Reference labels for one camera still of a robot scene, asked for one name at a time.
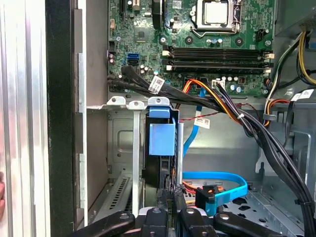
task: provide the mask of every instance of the cable bundle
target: cable bundle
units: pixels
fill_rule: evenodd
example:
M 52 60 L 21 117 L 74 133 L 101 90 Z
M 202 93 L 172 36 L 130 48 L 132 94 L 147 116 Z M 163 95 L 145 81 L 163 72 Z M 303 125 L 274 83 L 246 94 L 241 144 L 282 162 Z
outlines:
M 108 78 L 109 84 L 131 89 L 148 97 L 157 96 L 148 90 L 150 84 L 142 79 L 141 76 L 134 71 L 132 66 L 122 67 L 122 74 L 128 81 L 119 80 L 118 78 L 110 76 Z M 297 204 L 300 204 L 303 212 L 305 236 L 315 237 L 314 200 L 295 167 L 293 160 L 287 154 L 281 143 L 256 118 L 237 108 L 230 96 L 220 85 L 216 86 L 215 91 L 198 80 L 191 79 L 188 83 L 197 84 L 205 88 L 211 97 L 201 98 L 192 96 L 165 83 L 162 85 L 158 96 L 167 97 L 171 102 L 178 104 L 203 106 L 221 113 L 226 113 L 234 122 L 242 125 L 246 135 L 254 137 L 258 145 L 263 149 L 269 164 L 276 174 L 296 195 L 298 199 Z

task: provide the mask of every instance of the white label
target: white label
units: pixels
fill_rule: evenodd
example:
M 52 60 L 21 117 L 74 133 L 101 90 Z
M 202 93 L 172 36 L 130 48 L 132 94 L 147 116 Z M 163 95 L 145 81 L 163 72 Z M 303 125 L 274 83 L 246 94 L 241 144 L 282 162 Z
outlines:
M 172 2 L 172 8 L 173 9 L 181 9 L 182 8 L 182 2 L 181 1 L 173 1 Z
M 313 91 L 314 91 L 314 89 L 304 90 L 302 92 L 302 94 L 301 94 L 299 99 L 301 100 L 301 99 L 308 99 L 308 98 L 310 98 L 310 96 L 312 95 Z
M 196 118 L 194 120 L 194 125 L 209 129 L 209 127 L 210 127 L 210 120 L 207 119 L 207 118 Z
M 291 101 L 297 101 L 301 96 L 301 93 L 297 93 L 296 95 L 293 96 L 293 98 L 291 99 Z
M 148 90 L 150 90 L 153 94 L 158 94 L 163 84 L 164 84 L 164 79 L 158 76 L 154 76 Z

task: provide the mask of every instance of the red wire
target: red wire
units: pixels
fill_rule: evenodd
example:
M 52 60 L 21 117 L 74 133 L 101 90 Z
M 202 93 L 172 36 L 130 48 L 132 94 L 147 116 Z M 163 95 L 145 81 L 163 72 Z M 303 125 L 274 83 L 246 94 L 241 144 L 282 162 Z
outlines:
M 190 193 L 190 194 L 196 194 L 195 191 L 192 191 L 192 190 L 188 189 L 187 187 L 186 187 L 186 191 L 187 191 L 188 193 Z

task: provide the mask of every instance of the plastic latch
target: plastic latch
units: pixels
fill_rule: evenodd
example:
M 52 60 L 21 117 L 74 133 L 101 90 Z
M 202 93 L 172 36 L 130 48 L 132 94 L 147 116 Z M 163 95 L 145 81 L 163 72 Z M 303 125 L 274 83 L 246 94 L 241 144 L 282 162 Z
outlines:
M 269 114 L 263 114 L 262 118 L 266 121 L 276 121 L 277 120 L 276 115 L 269 115 Z

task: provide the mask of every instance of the silver metal frame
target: silver metal frame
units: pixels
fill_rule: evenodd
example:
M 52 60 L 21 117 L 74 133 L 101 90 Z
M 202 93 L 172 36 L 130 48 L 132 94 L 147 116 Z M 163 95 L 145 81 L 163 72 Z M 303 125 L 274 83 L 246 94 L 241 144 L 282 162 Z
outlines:
M 0 236 L 50 236 L 45 36 L 44 1 L 1 1 Z

